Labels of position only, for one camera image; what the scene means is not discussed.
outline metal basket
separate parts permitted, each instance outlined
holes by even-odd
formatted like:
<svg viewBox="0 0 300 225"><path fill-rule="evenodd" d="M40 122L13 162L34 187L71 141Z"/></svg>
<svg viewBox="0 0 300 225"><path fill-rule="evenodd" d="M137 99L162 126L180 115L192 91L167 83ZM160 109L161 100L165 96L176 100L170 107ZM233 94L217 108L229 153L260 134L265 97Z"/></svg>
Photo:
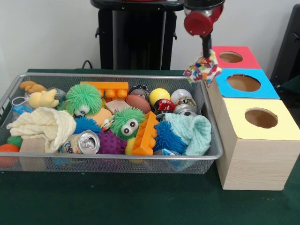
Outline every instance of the metal basket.
<svg viewBox="0 0 300 225"><path fill-rule="evenodd" d="M86 75L26 73L15 78L0 101L0 144L10 136L6 129L13 119L11 100L24 96L19 89L23 81L35 81L47 88L56 87L67 92L80 81L128 82L129 86L147 85L150 90L165 88L170 93L186 89L197 103L198 114L211 122L212 140L203 156L132 156L132 155L84 155L0 152L0 171L44 171L44 172L114 172L114 173L199 173L207 172L213 161L223 154L222 142L212 112L205 84L189 84L183 76L145 75ZM4 164L17 161L13 166Z"/></svg>

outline black cable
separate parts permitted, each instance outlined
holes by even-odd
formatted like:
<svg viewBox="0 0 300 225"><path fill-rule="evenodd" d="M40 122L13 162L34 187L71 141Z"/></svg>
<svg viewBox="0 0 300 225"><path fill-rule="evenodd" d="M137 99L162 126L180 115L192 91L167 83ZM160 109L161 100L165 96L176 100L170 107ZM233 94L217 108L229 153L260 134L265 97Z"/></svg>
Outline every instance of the black cable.
<svg viewBox="0 0 300 225"><path fill-rule="evenodd" d="M88 63L89 66L90 66L90 68L93 69L93 66L92 66L92 64L91 64L91 62L90 62L89 60L84 61L84 63L83 63L83 65L82 65L81 69L84 69L86 63Z"/></svg>

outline white baseball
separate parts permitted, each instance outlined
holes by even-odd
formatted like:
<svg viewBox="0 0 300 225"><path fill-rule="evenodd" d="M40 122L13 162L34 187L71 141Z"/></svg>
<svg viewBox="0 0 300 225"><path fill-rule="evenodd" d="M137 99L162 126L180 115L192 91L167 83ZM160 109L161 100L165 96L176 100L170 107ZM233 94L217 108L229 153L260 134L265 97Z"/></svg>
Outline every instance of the white baseball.
<svg viewBox="0 0 300 225"><path fill-rule="evenodd" d="M192 98L192 95L185 89L177 89L171 95L171 101L173 103L175 103L178 99L184 98L184 97Z"/></svg>

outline purple spiky ball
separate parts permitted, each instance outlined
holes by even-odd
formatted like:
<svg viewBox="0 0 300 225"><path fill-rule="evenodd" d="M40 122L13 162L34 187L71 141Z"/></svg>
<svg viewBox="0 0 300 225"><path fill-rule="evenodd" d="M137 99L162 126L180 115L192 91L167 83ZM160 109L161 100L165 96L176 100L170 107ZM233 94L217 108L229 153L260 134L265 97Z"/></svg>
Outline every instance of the purple spiky ball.
<svg viewBox="0 0 300 225"><path fill-rule="evenodd" d="M101 131L99 139L100 150L98 154L124 154L127 141L120 139L110 130L107 132Z"/></svg>

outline teal knit fabric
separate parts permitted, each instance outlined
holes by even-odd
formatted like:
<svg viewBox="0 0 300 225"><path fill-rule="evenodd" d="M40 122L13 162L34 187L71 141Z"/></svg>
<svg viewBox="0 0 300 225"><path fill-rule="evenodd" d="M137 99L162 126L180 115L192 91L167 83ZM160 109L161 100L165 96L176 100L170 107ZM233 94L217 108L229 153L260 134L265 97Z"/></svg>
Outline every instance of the teal knit fabric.
<svg viewBox="0 0 300 225"><path fill-rule="evenodd" d="M187 156L201 156L210 147L211 125L206 117L166 113L165 120L171 123L173 132L187 145Z"/></svg>

